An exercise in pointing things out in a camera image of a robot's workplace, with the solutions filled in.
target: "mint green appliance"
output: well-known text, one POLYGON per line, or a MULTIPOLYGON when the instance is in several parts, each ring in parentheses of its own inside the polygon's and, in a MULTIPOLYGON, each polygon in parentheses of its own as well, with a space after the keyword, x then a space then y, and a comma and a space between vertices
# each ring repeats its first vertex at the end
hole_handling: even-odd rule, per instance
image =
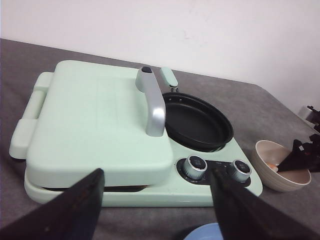
POLYGON ((46 203, 96 168, 105 174, 105 207, 212 206, 208 185, 193 184, 176 164, 189 156, 250 167, 233 138, 215 152, 178 144, 165 129, 166 107, 153 73, 143 69, 66 60, 37 79, 9 153, 26 159, 24 187, 46 203))

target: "black frying pan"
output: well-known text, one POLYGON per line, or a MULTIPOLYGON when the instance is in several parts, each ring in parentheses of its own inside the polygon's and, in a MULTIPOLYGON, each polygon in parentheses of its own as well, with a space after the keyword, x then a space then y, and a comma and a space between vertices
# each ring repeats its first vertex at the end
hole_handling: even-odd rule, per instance
POLYGON ((213 152, 222 149, 234 136, 229 120, 208 102, 178 92, 178 81, 169 68, 163 67, 160 72, 171 87, 171 92, 163 94, 168 136, 196 151, 213 152))

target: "blue object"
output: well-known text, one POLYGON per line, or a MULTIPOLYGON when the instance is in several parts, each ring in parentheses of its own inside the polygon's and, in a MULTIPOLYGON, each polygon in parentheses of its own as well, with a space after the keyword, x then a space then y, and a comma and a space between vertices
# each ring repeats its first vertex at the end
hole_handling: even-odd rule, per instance
POLYGON ((196 228, 184 240, 224 240, 224 238, 220 232, 219 224, 215 222, 196 228))

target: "gray table surface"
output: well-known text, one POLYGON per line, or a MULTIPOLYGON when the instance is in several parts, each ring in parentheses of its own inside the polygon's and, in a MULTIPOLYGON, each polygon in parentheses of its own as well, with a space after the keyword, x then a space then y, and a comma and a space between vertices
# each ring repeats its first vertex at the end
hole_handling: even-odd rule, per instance
MULTIPOLYGON (((25 163, 10 159, 12 133, 42 72, 54 72, 58 62, 85 62, 139 68, 140 63, 2 39, 1 42, 1 162, 0 211, 5 226, 39 206, 24 189, 25 163)), ((153 68, 160 80, 159 69, 153 68)), ((174 71, 180 91, 213 104, 230 120, 234 137, 250 159, 259 140, 291 148, 294 139, 307 142, 316 133, 263 88, 243 82, 174 71)), ((159 81, 163 92, 168 88, 159 81)), ((294 192, 263 187, 261 199, 320 233, 320 173, 294 192)), ((216 222, 212 207, 104 207, 93 239, 182 239, 196 226, 216 222)))

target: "beige bowl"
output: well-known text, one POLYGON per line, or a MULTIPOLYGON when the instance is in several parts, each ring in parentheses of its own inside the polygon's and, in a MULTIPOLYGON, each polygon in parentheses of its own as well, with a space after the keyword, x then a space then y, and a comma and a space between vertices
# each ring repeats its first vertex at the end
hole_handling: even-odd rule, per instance
POLYGON ((279 165, 291 151, 278 143, 260 140, 252 151, 251 163, 263 184, 279 192, 290 192, 311 182, 309 170, 274 172, 266 163, 279 165))

